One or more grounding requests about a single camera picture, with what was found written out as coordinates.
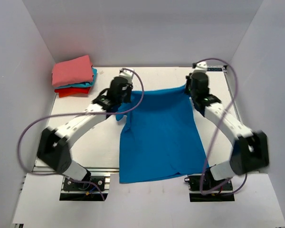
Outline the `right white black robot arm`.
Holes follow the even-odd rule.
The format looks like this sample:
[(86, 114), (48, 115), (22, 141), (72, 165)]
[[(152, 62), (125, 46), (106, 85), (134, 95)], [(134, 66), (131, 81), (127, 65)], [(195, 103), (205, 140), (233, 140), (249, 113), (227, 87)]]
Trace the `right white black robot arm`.
[(221, 100), (209, 93), (206, 73), (190, 73), (186, 79), (185, 93), (191, 96), (195, 110), (211, 121), (233, 146), (227, 161), (205, 170), (206, 186), (214, 190), (224, 179), (268, 167), (267, 135), (262, 131), (252, 131), (225, 111)]

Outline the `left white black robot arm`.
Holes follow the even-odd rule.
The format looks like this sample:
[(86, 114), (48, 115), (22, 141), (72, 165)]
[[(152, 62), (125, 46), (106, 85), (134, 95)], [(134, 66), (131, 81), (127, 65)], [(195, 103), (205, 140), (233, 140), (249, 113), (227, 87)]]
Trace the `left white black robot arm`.
[(75, 180), (79, 189), (87, 189), (91, 172), (73, 160), (70, 150), (85, 133), (105, 121), (109, 112), (115, 113), (122, 102), (129, 102), (132, 88), (128, 79), (115, 77), (110, 87), (101, 91), (85, 109), (85, 115), (77, 115), (66, 124), (42, 131), (37, 157), (56, 173)]

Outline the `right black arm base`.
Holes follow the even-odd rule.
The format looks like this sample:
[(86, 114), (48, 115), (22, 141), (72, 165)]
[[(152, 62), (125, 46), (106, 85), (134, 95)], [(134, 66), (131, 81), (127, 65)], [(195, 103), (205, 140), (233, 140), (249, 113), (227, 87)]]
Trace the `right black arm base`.
[[(210, 190), (211, 188), (216, 187), (220, 183), (222, 183), (224, 180), (214, 180), (214, 179), (206, 179), (204, 178), (203, 182), (203, 190)], [(184, 182), (189, 185), (189, 189), (191, 191), (199, 191), (200, 190), (200, 175), (190, 175), (184, 178)], [(233, 186), (232, 182), (229, 180), (228, 183), (223, 185), (221, 188), (218, 189), (218, 191), (232, 191)]]

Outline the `blue t shirt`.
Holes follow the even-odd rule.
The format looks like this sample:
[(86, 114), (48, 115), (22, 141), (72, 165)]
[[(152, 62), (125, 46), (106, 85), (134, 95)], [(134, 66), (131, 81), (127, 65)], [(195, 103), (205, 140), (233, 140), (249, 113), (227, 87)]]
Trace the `blue t shirt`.
[(120, 183), (158, 181), (201, 173), (206, 159), (185, 87), (133, 91), (119, 108)]

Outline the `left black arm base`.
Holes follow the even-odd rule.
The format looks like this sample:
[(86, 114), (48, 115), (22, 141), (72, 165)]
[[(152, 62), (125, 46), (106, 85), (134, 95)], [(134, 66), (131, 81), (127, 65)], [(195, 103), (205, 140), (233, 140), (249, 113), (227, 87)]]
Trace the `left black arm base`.
[[(91, 176), (90, 180), (86, 180), (89, 182), (94, 183), (98, 188), (101, 190), (101, 192), (105, 192), (109, 190), (109, 184), (110, 184), (110, 177), (109, 176)], [(65, 192), (87, 192), (87, 191), (97, 191), (98, 189), (93, 185), (89, 183), (78, 183), (73, 182), (69, 179), (64, 179), (62, 183), (62, 191)]]

